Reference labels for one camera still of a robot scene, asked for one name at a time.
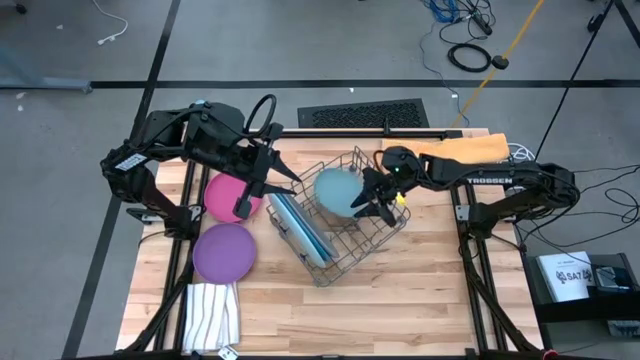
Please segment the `large blue plate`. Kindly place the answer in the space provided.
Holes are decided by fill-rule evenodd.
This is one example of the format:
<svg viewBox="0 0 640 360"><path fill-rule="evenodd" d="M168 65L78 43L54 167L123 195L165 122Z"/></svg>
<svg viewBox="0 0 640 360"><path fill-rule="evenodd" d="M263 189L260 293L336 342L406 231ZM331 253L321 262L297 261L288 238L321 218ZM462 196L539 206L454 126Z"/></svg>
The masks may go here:
<svg viewBox="0 0 640 360"><path fill-rule="evenodd" d="M278 197L285 208L291 212L300 227L304 230L309 241L325 263L330 262L333 257L337 257L339 255L337 249L331 243L325 232L318 227L308 212L294 199L292 195L278 194Z"/></svg>

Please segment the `black cart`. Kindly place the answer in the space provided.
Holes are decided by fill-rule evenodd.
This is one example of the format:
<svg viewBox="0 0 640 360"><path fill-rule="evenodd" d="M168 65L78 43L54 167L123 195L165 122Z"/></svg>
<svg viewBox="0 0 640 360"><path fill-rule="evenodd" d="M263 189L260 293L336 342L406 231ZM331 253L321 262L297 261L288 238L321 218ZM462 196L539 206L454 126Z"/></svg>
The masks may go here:
<svg viewBox="0 0 640 360"><path fill-rule="evenodd" d="M534 311L543 331L543 343L551 338L546 331L550 324L596 324L608 340L632 339L640 342L640 277L636 276L626 254L588 254L594 277L595 266L624 268L635 281L635 290L628 293L599 292L596 285L588 288L589 297L567 302L554 302L538 267L536 257L523 258L525 275L531 290Z"/></svg>

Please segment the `pink plate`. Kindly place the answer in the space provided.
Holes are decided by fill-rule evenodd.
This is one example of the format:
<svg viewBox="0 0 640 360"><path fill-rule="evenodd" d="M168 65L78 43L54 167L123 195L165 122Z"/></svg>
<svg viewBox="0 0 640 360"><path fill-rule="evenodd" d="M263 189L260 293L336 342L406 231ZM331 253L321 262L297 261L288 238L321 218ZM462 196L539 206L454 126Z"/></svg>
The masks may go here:
<svg viewBox="0 0 640 360"><path fill-rule="evenodd" d="M208 213L219 222L243 221L233 213L233 209L245 186L243 181L227 174L215 175L205 189L204 204Z"/></svg>

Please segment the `large pale mint plate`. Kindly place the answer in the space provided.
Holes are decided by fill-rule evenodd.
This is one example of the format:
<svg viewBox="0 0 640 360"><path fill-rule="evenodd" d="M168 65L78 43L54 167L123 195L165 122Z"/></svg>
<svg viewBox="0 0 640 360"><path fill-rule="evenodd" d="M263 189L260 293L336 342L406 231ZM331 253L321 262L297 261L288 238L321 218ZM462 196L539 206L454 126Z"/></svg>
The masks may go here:
<svg viewBox="0 0 640 360"><path fill-rule="evenodd" d="M276 213L284 221L288 229L292 231L295 239L297 240L301 248L305 251L305 254L310 259L310 261L313 264L315 264L317 267L325 268L328 262L325 263L320 258L318 252L309 241L309 238L306 236L306 233L300 227L300 225L298 224L296 219L293 217L291 212L285 208L285 206L279 199L278 194L269 194L268 197Z"/></svg>

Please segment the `grey table leg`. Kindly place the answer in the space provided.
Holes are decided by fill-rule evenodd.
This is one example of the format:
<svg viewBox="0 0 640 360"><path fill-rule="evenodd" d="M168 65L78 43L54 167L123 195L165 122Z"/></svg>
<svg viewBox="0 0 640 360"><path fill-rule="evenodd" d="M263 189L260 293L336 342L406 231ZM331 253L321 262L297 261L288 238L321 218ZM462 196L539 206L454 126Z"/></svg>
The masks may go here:
<svg viewBox="0 0 640 360"><path fill-rule="evenodd" d="M89 80L44 76L2 46L0 46L0 67L10 72L9 76L0 76L0 89L79 90L84 94L93 91Z"/></svg>

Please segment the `purple plate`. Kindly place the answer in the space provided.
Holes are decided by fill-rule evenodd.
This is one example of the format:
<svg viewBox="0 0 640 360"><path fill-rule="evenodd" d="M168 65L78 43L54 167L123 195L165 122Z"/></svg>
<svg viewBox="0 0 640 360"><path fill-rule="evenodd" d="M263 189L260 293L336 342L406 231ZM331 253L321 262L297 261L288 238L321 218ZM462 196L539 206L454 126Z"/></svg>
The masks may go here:
<svg viewBox="0 0 640 360"><path fill-rule="evenodd" d="M196 272L206 282L226 285L243 278L256 256L257 246L251 233L239 224L223 223L200 235L192 258Z"/></svg>

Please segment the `small teal plate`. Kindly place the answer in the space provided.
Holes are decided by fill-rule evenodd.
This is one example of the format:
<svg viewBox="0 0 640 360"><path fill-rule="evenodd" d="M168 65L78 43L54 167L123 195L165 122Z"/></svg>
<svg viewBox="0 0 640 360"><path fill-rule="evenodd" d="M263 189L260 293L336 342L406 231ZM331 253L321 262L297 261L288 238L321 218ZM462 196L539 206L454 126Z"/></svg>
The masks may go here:
<svg viewBox="0 0 640 360"><path fill-rule="evenodd" d="M329 212L341 217L352 217L365 207L365 204L351 207L362 190L363 181L356 173L339 168L321 171L314 181L318 202Z"/></svg>

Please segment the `white striped cloth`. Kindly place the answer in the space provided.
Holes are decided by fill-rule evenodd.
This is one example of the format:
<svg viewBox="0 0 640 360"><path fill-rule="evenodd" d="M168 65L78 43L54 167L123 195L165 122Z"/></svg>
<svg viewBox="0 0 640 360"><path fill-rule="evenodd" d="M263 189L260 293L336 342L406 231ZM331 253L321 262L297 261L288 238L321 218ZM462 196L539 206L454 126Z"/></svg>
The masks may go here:
<svg viewBox="0 0 640 360"><path fill-rule="evenodd" d="M187 286L185 352L217 351L240 343L240 310L235 283Z"/></svg>

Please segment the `yellow cloth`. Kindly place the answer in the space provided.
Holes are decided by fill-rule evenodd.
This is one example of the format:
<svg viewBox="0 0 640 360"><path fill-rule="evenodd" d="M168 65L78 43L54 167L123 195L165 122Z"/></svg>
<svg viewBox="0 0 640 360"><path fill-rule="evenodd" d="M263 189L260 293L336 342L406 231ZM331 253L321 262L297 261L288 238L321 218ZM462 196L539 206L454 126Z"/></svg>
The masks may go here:
<svg viewBox="0 0 640 360"><path fill-rule="evenodd" d="M383 148L393 146L405 147L416 155L426 154L452 159L463 164L497 163L510 156L507 139L502 133L481 137L445 139L436 142L393 139L383 141Z"/></svg>

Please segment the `black floor vent grille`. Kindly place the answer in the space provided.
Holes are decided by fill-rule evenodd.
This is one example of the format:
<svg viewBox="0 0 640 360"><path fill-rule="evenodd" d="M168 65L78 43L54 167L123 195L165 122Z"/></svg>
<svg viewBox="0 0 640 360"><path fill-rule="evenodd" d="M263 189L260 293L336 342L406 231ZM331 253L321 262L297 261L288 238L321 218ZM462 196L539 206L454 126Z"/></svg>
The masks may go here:
<svg viewBox="0 0 640 360"><path fill-rule="evenodd" d="M302 107L300 128L429 128L420 98Z"/></svg>

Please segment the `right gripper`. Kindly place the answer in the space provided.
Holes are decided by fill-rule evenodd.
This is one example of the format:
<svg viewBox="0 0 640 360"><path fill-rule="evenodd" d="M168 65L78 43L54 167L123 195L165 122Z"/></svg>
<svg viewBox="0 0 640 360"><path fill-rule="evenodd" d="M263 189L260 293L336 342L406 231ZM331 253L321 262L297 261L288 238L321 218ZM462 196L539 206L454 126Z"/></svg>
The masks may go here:
<svg viewBox="0 0 640 360"><path fill-rule="evenodd" d="M380 217L383 204L371 198L394 198L425 184L425 157L404 146L391 146L373 153L374 167L362 171L363 188L351 208L355 218Z"/></svg>

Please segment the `black aluminium table frame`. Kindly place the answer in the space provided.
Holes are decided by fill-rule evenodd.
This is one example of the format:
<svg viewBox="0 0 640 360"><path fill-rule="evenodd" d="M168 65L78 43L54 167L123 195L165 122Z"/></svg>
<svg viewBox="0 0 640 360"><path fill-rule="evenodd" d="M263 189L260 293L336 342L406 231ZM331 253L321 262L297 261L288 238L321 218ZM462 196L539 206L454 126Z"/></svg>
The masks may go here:
<svg viewBox="0 0 640 360"><path fill-rule="evenodd" d="M329 164L358 147L369 158L394 141L435 142L438 132L479 138L487 129L394 130L404 138L383 138L374 129L291 129L276 142L283 161L301 178L320 162ZM187 189L189 203L204 194L202 181L215 171L190 166L180 159L160 163L159 190L171 201ZM312 285L289 245L270 222L264 200L241 223L257 241L257 260L238 285L240 358L350 358L465 355L479 349L472 297L458 252L458 228L449 193L415 190L409 195L408 225L327 287ZM537 348L549 343L540 330L523 258L510 245L491 238L473 261L477 271L491 270L496 297L524 337ZM167 275L174 280L184 268L189 244L159 234L138 251L116 350L132 345L159 309Z"/></svg>

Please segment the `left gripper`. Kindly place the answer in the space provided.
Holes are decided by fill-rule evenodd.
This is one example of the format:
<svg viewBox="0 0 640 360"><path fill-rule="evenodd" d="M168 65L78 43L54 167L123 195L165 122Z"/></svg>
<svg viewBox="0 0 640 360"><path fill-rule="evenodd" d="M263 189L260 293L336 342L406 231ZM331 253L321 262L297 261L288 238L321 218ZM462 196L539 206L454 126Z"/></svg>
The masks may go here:
<svg viewBox="0 0 640 360"><path fill-rule="evenodd" d="M270 168L295 182L301 181L282 161L280 152L273 151L273 144L274 140L267 139L250 141L246 146L239 145L234 139L220 140L222 164L219 171L247 184L255 184L255 197L263 197L266 194L296 195L291 189L266 183Z"/></svg>

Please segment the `white printed booklet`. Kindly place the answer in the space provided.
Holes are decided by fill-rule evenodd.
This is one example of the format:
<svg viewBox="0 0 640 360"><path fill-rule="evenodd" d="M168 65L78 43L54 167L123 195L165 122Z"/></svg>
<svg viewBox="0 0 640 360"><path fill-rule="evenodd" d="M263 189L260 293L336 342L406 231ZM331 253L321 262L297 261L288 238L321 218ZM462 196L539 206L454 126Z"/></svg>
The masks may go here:
<svg viewBox="0 0 640 360"><path fill-rule="evenodd" d="M542 255L536 260L554 302L589 297L588 288L594 286L595 282L586 252Z"/></svg>

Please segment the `black power strip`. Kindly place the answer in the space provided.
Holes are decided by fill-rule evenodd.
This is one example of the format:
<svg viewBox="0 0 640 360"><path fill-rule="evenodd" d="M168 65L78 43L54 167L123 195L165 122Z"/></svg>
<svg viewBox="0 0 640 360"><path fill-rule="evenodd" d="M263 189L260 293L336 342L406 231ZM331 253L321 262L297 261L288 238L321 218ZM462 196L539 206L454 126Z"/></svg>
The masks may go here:
<svg viewBox="0 0 640 360"><path fill-rule="evenodd" d="M485 20L480 12L474 11L471 14L471 19L485 35L490 36L493 33L493 29L489 22Z"/></svg>

